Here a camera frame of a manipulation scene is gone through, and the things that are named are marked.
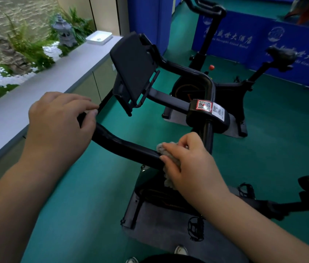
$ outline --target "stone lantern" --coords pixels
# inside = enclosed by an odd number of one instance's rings
[[[57,14],[57,21],[51,27],[57,31],[60,44],[68,47],[78,44],[72,32],[72,25],[67,23],[60,14]]]

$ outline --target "forearm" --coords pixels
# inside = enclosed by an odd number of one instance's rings
[[[56,184],[17,163],[0,180],[0,262],[20,262],[39,212]]]
[[[307,244],[235,195],[211,202],[202,214],[255,263],[309,262]]]

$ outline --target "left hand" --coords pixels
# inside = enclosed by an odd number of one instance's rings
[[[96,128],[98,105],[77,94],[47,92],[29,110],[19,164],[59,179],[83,154]],[[82,127],[77,117],[89,110]]]

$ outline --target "stone wall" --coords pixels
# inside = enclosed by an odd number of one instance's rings
[[[57,0],[0,0],[0,34],[7,33],[8,21],[4,13],[19,26],[24,21],[34,37],[48,34],[48,18],[58,8]]]

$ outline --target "finger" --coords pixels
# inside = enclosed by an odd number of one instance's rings
[[[71,101],[74,100],[86,100],[86,101],[91,101],[90,98],[85,97],[85,96],[81,96],[78,94],[69,94],[69,93],[65,93],[62,94],[60,96],[58,96],[55,100],[54,103],[56,104],[60,104],[60,105],[65,105],[67,103],[70,103]]]
[[[203,142],[196,132],[191,132],[184,135],[182,138],[180,138],[178,145],[183,147],[188,146],[190,150],[204,149]]]
[[[174,158],[182,159],[187,153],[188,150],[182,146],[178,146],[175,143],[162,143],[163,147],[174,156]]]
[[[162,155],[160,159],[164,162],[166,172],[169,175],[170,179],[175,183],[175,181],[180,178],[180,170],[178,166],[169,157],[165,155]]]
[[[98,110],[92,110],[87,113],[82,123],[82,132],[86,133],[87,137],[90,138],[95,132],[96,128],[96,115],[98,114]]]
[[[97,104],[94,104],[88,100],[73,100],[67,103],[65,107],[70,110],[75,116],[78,116],[85,111],[97,110],[99,108]]]
[[[56,99],[58,96],[62,95],[61,92],[46,92],[41,98],[40,102],[43,103],[50,103],[54,99]]]

